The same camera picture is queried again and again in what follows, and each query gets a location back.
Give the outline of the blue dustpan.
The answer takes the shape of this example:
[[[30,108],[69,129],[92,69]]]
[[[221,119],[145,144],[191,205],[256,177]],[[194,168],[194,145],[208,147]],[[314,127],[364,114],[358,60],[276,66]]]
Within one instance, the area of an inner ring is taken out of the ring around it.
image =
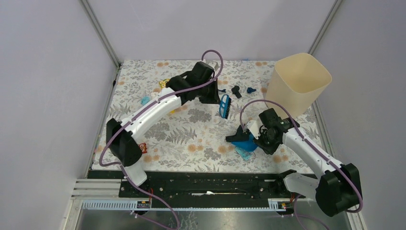
[[[246,141],[234,141],[231,142],[232,145],[236,147],[236,152],[241,156],[245,161],[248,161],[252,156],[252,153],[257,149],[258,145],[253,141],[254,136],[249,135],[248,140]]]

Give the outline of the blue hand brush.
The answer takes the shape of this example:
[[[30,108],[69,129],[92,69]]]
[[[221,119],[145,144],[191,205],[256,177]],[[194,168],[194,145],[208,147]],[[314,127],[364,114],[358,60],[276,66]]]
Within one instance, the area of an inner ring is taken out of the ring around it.
[[[219,104],[219,115],[221,118],[228,119],[230,107],[231,107],[231,99],[228,94],[225,94],[220,99]]]

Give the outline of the small black paper scrap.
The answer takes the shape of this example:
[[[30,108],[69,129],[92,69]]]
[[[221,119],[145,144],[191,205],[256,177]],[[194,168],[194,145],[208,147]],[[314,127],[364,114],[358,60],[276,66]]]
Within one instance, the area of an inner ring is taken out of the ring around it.
[[[241,93],[240,93],[239,90],[240,90],[240,87],[237,86],[237,85],[235,85],[235,86],[231,89],[232,93],[233,93],[238,99],[242,97],[242,95],[241,95]]]

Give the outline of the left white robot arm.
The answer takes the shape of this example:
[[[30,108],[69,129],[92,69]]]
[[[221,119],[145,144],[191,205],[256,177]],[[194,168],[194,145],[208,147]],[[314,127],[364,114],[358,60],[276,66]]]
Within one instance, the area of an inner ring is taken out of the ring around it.
[[[130,191],[137,197],[148,192],[147,174],[140,159],[142,150],[137,139],[169,112],[188,101],[198,98],[203,104],[219,104],[215,69],[198,61],[192,70],[170,78],[158,96],[143,105],[134,114],[121,121],[114,118],[107,122],[106,147],[119,160]]]

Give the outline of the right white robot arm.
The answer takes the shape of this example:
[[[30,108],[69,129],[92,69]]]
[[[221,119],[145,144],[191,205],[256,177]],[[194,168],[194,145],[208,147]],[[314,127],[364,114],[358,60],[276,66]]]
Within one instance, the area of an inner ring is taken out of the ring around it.
[[[274,154],[280,145],[295,152],[311,168],[316,178],[289,171],[275,183],[275,193],[281,197],[296,193],[317,202],[319,208],[332,217],[362,203],[360,174],[355,165],[344,165],[316,145],[290,118],[281,119],[274,109],[239,126],[226,141],[253,151],[261,148],[266,154]]]

